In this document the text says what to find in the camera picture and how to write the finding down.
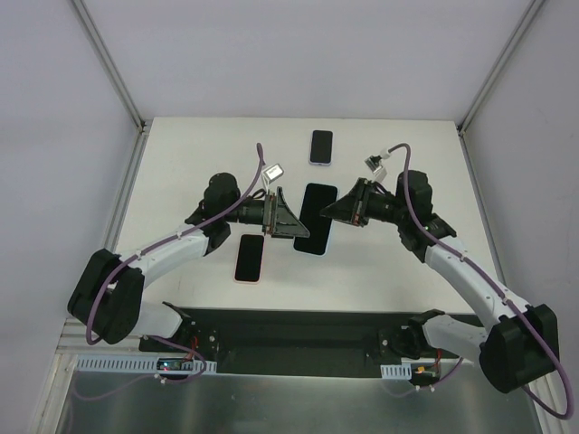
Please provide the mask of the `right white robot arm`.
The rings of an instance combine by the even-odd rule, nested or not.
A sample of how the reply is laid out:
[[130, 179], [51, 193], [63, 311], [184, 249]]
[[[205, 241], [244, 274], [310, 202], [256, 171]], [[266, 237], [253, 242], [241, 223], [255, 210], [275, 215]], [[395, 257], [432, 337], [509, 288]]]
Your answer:
[[399, 175], [395, 193], [360, 178], [321, 215], [364, 227], [392, 223], [401, 243], [442, 276], [470, 306], [478, 326], [438, 309], [413, 316], [388, 339], [391, 350], [417, 360], [436, 349], [477, 363], [500, 392], [518, 389], [556, 369], [557, 318], [547, 305], [533, 307], [493, 278], [485, 278], [468, 259], [456, 231], [432, 210], [432, 187], [420, 171]]

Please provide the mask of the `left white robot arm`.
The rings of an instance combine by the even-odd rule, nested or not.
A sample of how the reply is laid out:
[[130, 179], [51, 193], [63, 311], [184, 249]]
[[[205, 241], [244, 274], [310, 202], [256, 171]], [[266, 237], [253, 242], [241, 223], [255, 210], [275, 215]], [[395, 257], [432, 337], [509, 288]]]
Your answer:
[[197, 208], [173, 233], [130, 253], [101, 249], [90, 256], [67, 305], [86, 326], [88, 343], [117, 344], [135, 334], [157, 337], [173, 352], [192, 348], [192, 318], [168, 302], [144, 301], [143, 293], [168, 272], [219, 249], [233, 223], [258, 225], [273, 238], [309, 236], [281, 190], [256, 198], [242, 193], [233, 175], [214, 175]]

